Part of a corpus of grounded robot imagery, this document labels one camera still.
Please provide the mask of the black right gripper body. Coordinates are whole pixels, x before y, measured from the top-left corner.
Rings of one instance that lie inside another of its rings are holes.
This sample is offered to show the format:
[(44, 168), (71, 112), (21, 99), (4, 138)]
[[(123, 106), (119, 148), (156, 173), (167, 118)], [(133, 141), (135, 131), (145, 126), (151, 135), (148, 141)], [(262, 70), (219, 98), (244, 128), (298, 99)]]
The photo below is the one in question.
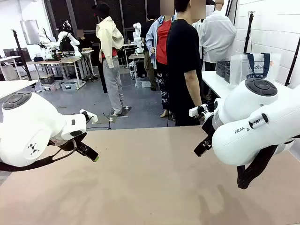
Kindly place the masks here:
[(204, 123), (202, 125), (203, 131), (208, 135), (209, 138), (213, 137), (213, 134), (215, 133), (215, 129), (212, 125), (212, 119), (214, 117), (213, 112), (208, 112), (204, 115)]

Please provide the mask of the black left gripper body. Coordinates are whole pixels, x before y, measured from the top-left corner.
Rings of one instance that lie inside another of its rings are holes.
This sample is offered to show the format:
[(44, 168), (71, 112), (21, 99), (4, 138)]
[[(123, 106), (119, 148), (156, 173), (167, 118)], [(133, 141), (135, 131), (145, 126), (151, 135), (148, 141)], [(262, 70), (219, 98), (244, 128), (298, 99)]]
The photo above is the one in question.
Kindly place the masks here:
[(87, 133), (85, 132), (67, 141), (61, 146), (62, 150), (72, 151), (76, 147), (79, 151), (87, 151), (87, 145), (82, 142), (86, 135)]

